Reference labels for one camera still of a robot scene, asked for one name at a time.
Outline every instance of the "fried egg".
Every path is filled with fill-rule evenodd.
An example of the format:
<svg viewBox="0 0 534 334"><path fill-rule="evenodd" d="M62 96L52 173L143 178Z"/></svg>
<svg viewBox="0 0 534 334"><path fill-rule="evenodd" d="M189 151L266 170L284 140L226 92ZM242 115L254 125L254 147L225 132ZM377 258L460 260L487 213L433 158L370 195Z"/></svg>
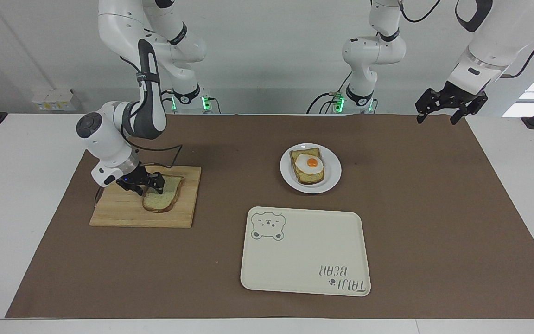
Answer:
<svg viewBox="0 0 534 334"><path fill-rule="evenodd" d="M302 173L308 175L318 174L323 171L323 162L319 157L310 154L301 154L296 158L296 167L302 171Z"/></svg>

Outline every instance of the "tabletop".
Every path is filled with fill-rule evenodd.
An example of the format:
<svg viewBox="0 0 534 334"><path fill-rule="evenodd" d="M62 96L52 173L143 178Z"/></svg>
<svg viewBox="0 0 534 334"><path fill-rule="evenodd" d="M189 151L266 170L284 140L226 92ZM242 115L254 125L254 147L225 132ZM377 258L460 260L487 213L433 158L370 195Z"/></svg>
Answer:
<svg viewBox="0 0 534 334"><path fill-rule="evenodd" d="M77 115L10 115L0 125L0 319L15 295L24 272L83 154L74 137ZM467 119L488 159L491 161L517 211L534 237L534 131L519 120L470 117ZM33 180L47 180L46 191L32 192ZM21 195L23 201L17 201ZM317 321L314 319L244 319L224 321L0 321L0 332L11 328L46 331L50 326L71 331L96 328L165 326L203 332L204 328L232 331L235 328L286 328L307 332L440 333L525 332L534 330L534 321Z"/></svg>

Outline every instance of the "white plate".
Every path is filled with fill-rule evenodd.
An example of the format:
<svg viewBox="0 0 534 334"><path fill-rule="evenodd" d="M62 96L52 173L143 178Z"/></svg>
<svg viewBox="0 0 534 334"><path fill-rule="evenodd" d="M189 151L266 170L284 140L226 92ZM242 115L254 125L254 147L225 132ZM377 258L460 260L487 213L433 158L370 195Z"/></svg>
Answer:
<svg viewBox="0 0 534 334"><path fill-rule="evenodd" d="M249 290L366 296L371 285L360 216L250 209L240 282Z"/></svg>
<svg viewBox="0 0 534 334"><path fill-rule="evenodd" d="M294 173L290 151L308 150L309 148L319 148L320 158L324 164L324 180L317 184L301 184ZM339 158L325 146L318 144L297 144L289 148L280 160L281 176L295 190L306 194L320 194L328 192L339 183L341 179L341 162Z"/></svg>

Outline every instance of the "bear face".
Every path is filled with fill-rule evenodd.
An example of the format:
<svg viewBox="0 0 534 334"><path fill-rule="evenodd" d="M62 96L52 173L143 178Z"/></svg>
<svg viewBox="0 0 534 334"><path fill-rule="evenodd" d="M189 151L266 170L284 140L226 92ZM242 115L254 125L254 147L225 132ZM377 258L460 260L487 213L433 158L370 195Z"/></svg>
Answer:
<svg viewBox="0 0 534 334"><path fill-rule="evenodd" d="M276 241L284 238L284 225L286 218L281 214L273 212L255 213L250 218L253 224L253 232L251 233L253 239L261 239L262 237L270 237Z"/></svg>

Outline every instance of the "white robotic arm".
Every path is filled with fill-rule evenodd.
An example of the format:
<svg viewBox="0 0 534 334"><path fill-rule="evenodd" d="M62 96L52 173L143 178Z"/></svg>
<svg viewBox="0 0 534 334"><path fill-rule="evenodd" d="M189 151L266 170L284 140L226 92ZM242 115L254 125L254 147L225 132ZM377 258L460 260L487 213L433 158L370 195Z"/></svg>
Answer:
<svg viewBox="0 0 534 334"><path fill-rule="evenodd" d="M127 136L155 139L166 128L158 63L168 70L172 92L183 105L195 107L195 102L202 100L194 72L175 63L201 61L206 47L202 40L188 32L173 5L174 0L99 2L100 37L135 68L140 87L139 101L108 102L97 112L82 117L77 124L76 131L87 150L100 159L92 176L102 187L116 181L125 190L140 195L140 186L163 191L164 179L159 173L147 173L126 141ZM152 30L144 27L146 17Z"/></svg>
<svg viewBox="0 0 534 334"><path fill-rule="evenodd" d="M534 0L475 0L477 12L459 23L473 40L458 59L441 91L428 89L415 104L418 122L444 108L457 108L456 124L468 114L477 114L487 101L485 87L495 82L534 42Z"/></svg>
<svg viewBox="0 0 534 334"><path fill-rule="evenodd" d="M343 109L337 112L365 112L371 103L378 75L372 65L389 65L405 57L407 47L399 36L401 11L397 0L374 0L369 22L376 36L352 38L343 46L343 59L352 69L350 83L343 89Z"/></svg>

